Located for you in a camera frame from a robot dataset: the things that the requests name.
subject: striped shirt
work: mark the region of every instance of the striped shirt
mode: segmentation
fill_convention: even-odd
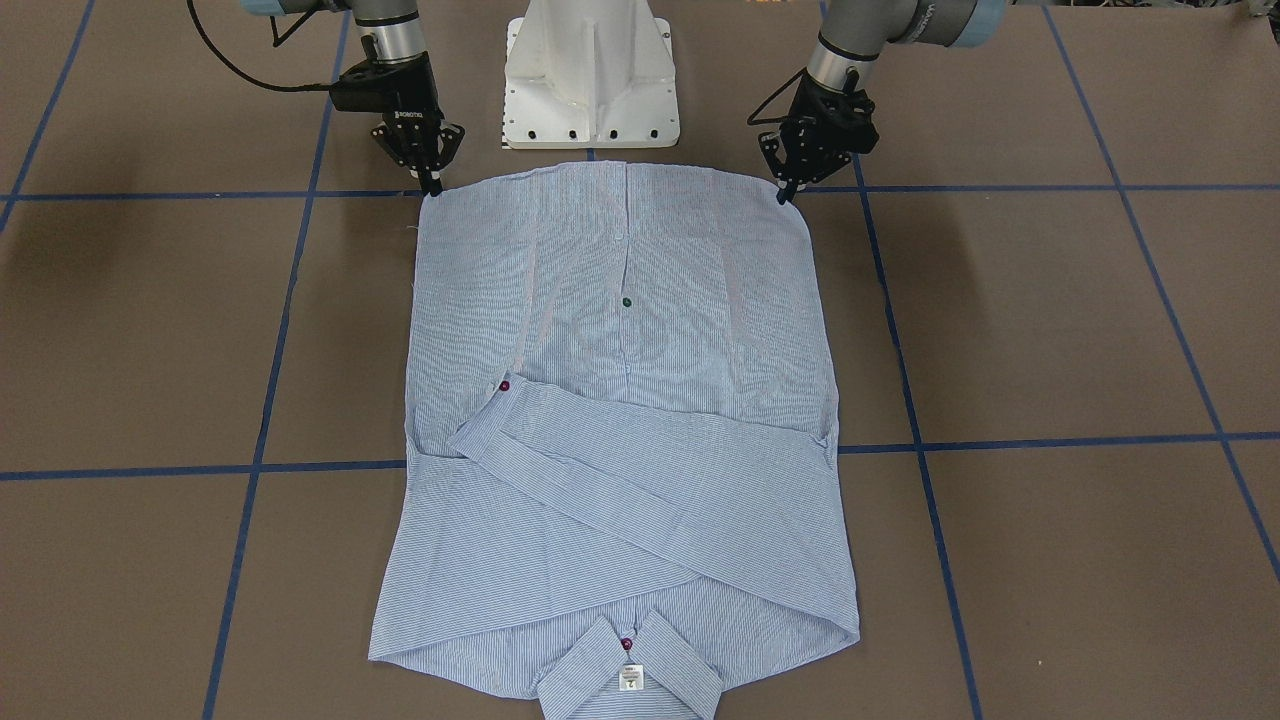
[[[813,255],[774,192],[602,161],[424,201],[371,660],[548,720],[710,720],[858,642]]]

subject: brown surface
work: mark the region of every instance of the brown surface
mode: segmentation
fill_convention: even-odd
[[[0,715],[197,717],[244,482],[0,483]]]
[[[1280,428],[1276,201],[1276,192],[1147,192],[1133,199],[1183,332],[1230,432]]]
[[[0,58],[20,70],[0,81],[6,190],[83,9],[35,5],[0,8]],[[270,50],[262,20],[200,5],[246,69],[328,78],[339,18]],[[600,156],[762,174],[742,120],[808,58],[815,3],[653,6],[673,24],[684,140]],[[424,5],[442,102],[468,131],[449,186],[582,158],[498,147],[502,33],[524,8]],[[1280,182],[1261,129],[1280,53],[1238,10],[1055,12],[1125,182]],[[1039,9],[1012,8],[978,50],[891,47],[870,90],[872,184],[1111,182]],[[300,197],[15,205],[0,234],[5,719],[201,715],[246,477],[59,471],[252,462],[323,106],[234,78],[182,4],[95,5],[23,192]],[[413,187],[367,140],[374,123],[333,114],[319,187]],[[1280,432],[1280,193],[1129,195],[1225,429]],[[1212,432],[1117,193],[870,204],[924,441]],[[799,208],[842,442],[910,443],[859,196]],[[402,457],[416,209],[314,201],[266,461]],[[1280,716],[1276,574],[1217,443],[942,447],[928,461],[988,720]],[[1280,442],[1231,447],[1275,541]],[[841,477],[864,641],[728,693],[718,719],[972,717],[915,455],[845,456]],[[403,470],[268,471],[259,487],[216,719],[539,716],[365,660]]]
[[[929,464],[987,717],[1275,717],[1280,592],[1216,443]]]

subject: size tag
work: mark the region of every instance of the size tag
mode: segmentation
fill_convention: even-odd
[[[618,689],[643,691],[644,665],[623,665],[622,671],[618,673]]]

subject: white mounting plate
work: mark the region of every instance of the white mounting plate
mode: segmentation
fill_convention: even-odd
[[[525,18],[516,18],[507,24],[507,55],[524,22]],[[662,18],[654,22],[669,54],[671,23]],[[557,97],[545,82],[508,79],[504,100],[502,146],[513,150],[671,147],[680,140],[675,82],[634,83],[600,109],[596,137],[586,136],[590,109]],[[570,137],[571,131],[576,138]]]

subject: white plastic base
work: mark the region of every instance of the white plastic base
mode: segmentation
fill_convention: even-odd
[[[580,31],[561,28],[564,35],[581,40],[564,44],[570,47],[559,44],[548,47],[554,41],[545,40],[548,31],[543,27],[529,28],[536,35],[521,38],[521,29],[527,27],[526,18],[511,20],[507,27],[503,146],[547,150],[675,145],[680,140],[680,114],[671,58],[671,24],[653,18],[646,5],[636,15],[631,47],[603,46],[602,35],[607,33],[599,31],[591,19],[582,22]],[[526,53],[521,67],[513,68],[511,56],[517,38],[527,40],[532,53]],[[660,38],[660,42],[654,42],[654,38]],[[620,56],[632,51],[635,56]],[[659,56],[663,51],[666,56]],[[558,56],[550,59],[550,53]],[[557,78],[556,67],[573,70],[564,73],[570,77]],[[620,74],[620,67],[626,72]],[[662,74],[643,77],[644,69],[652,68],[659,68]],[[612,74],[607,77],[605,70]],[[577,100],[572,97],[575,85]]]

